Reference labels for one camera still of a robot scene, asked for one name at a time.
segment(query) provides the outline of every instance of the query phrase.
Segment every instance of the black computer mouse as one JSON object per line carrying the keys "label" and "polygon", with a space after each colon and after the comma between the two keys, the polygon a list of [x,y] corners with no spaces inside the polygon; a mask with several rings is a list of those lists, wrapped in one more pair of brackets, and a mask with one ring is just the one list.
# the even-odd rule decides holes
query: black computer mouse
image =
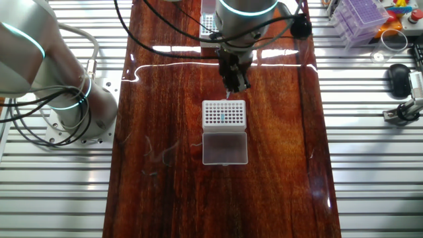
{"label": "black computer mouse", "polygon": [[400,63],[391,65],[388,69],[388,77],[391,82],[392,95],[394,97],[407,97],[411,94],[408,74],[410,69]]}

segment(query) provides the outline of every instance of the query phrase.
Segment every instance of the mounting plate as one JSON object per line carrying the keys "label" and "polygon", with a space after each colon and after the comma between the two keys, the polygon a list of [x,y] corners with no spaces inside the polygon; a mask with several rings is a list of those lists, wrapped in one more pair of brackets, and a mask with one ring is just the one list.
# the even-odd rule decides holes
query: mounting plate
{"label": "mounting plate", "polygon": [[[105,89],[109,90],[112,93],[113,97],[115,98],[116,102],[119,102],[120,96],[120,80],[115,79],[95,79],[95,83],[97,85],[101,85]],[[51,125],[57,125],[57,129],[63,130],[58,115],[51,110],[49,121]],[[113,148],[113,138],[114,138],[114,129],[116,126],[116,119],[113,124],[109,127],[105,133],[97,136],[93,139],[80,139],[71,145],[66,145],[59,148],[52,148],[52,149],[112,149]],[[47,127],[46,137],[44,138],[46,141],[54,140],[56,143],[59,141],[63,141],[69,137],[69,133],[61,132],[51,127]]]}

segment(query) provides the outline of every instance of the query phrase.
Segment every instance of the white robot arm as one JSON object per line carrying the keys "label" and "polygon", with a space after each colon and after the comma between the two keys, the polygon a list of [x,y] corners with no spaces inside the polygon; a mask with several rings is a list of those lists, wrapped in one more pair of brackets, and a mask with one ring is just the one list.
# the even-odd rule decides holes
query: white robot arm
{"label": "white robot arm", "polygon": [[[57,85],[82,88],[93,117],[85,136],[93,137],[113,123],[117,104],[90,74],[66,46],[45,0],[0,0],[0,97],[17,98],[31,89]],[[42,98],[54,92],[37,91],[35,95]],[[48,104],[66,128],[78,124],[79,115],[85,113],[72,95],[62,95]]]}

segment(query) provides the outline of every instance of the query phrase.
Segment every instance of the clear box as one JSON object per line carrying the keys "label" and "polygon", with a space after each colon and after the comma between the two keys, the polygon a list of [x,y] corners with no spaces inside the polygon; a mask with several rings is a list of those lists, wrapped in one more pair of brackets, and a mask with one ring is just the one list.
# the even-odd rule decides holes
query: clear box
{"label": "clear box", "polygon": [[203,134],[204,165],[246,165],[248,162],[247,133]]}
{"label": "clear box", "polygon": [[353,36],[377,33],[389,18],[379,0],[343,0],[335,13],[342,15]]}
{"label": "clear box", "polygon": [[354,36],[339,12],[333,14],[330,22],[340,35],[342,42],[346,45],[346,49],[349,49],[352,46],[368,44],[376,35],[376,32],[370,32],[361,36]]}

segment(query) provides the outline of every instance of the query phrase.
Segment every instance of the plastic container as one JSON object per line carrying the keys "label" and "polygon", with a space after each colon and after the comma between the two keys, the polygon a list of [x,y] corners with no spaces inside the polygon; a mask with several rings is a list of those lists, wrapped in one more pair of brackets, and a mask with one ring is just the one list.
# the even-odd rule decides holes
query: plastic container
{"label": "plastic container", "polygon": [[246,165],[249,162],[247,133],[204,133],[204,165]]}
{"label": "plastic container", "polygon": [[247,117],[243,100],[205,100],[203,112],[203,164],[246,165]]}
{"label": "plastic container", "polygon": [[337,9],[337,13],[342,16],[345,20],[346,24],[350,28],[353,36],[362,36],[364,34],[374,33],[377,34],[377,31],[381,28],[383,23],[381,24],[373,24],[373,25],[362,25],[361,22],[358,22],[352,15],[351,10],[346,7],[341,7]]}
{"label": "plastic container", "polygon": [[379,43],[370,54],[373,63],[386,63],[395,54],[407,48],[408,40],[399,30],[389,29],[382,33]]}
{"label": "plastic container", "polygon": [[243,100],[203,101],[204,132],[244,132],[247,128]]}
{"label": "plastic container", "polygon": [[339,13],[334,13],[331,20],[337,33],[340,35],[341,41],[345,44],[345,49],[352,46],[360,46],[368,44],[370,40],[376,35],[375,32],[370,32],[361,36],[354,36],[351,29],[348,27],[342,16]]}
{"label": "plastic container", "polygon": [[342,0],[336,11],[348,22],[354,36],[379,29],[389,18],[379,0]]}

